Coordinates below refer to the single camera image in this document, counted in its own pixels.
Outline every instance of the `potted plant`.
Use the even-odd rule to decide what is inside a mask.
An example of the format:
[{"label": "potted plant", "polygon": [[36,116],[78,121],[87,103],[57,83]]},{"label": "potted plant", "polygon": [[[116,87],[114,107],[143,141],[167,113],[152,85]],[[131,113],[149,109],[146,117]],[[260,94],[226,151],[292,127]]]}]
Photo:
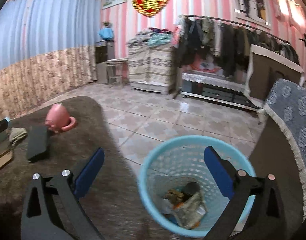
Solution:
[{"label": "potted plant", "polygon": [[110,22],[105,21],[103,22],[103,25],[105,28],[110,28],[112,24]]}]

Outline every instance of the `chair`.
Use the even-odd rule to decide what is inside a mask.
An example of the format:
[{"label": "chair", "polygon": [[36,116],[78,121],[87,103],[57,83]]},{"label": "chair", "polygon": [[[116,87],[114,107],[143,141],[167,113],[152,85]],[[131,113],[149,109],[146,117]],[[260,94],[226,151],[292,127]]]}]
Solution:
[{"label": "chair", "polygon": [[279,79],[263,110],[265,128],[249,161],[257,176],[276,177],[289,238],[306,217],[306,90]]},{"label": "chair", "polygon": [[122,68],[123,68],[123,63],[106,62],[106,70],[108,72],[108,79],[111,87],[113,86],[113,83],[118,83],[119,85],[121,85],[121,87],[123,87]]}]

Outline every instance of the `pile of clothes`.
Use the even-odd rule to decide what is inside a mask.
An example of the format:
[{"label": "pile of clothes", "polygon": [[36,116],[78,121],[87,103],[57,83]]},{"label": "pile of clothes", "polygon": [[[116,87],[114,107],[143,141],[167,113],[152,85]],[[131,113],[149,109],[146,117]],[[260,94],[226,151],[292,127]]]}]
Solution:
[{"label": "pile of clothes", "polygon": [[184,18],[179,44],[173,50],[176,66],[191,65],[198,54],[202,59],[214,56],[224,76],[231,77],[239,69],[248,68],[250,46],[254,44],[281,54],[299,65],[298,55],[289,43],[278,43],[265,32],[250,31],[240,26],[215,23],[205,18]]},{"label": "pile of clothes", "polygon": [[147,28],[138,32],[136,36],[127,42],[128,47],[147,45],[154,48],[171,42],[171,31],[168,29]]}]

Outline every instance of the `pink striped wall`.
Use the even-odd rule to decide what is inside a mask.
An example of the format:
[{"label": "pink striped wall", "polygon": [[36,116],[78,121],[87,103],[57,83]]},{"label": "pink striped wall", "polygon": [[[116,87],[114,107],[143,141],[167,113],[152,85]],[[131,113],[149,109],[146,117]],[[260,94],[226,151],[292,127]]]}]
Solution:
[{"label": "pink striped wall", "polygon": [[[280,22],[275,18],[273,0],[268,0],[267,14],[272,23],[270,33],[288,40],[299,55],[300,64],[306,71],[306,50],[304,44],[298,39],[301,34],[294,27]],[[116,58],[128,55],[125,43],[133,38],[135,34],[147,27],[168,28],[173,30],[173,24],[179,14],[192,14],[218,17],[235,20],[234,0],[170,0],[166,7],[157,15],[148,18],[137,13],[132,6],[132,0],[104,10],[101,10],[101,20],[113,23],[115,32],[115,56]],[[254,23],[239,20],[253,27]]]}]

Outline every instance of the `blue curtain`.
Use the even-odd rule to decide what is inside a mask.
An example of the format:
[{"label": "blue curtain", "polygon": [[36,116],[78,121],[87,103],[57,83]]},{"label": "blue curtain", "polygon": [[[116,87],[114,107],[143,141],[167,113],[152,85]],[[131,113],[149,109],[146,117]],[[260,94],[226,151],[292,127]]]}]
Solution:
[{"label": "blue curtain", "polygon": [[0,11],[0,69],[39,54],[93,45],[101,0],[14,0]]}]

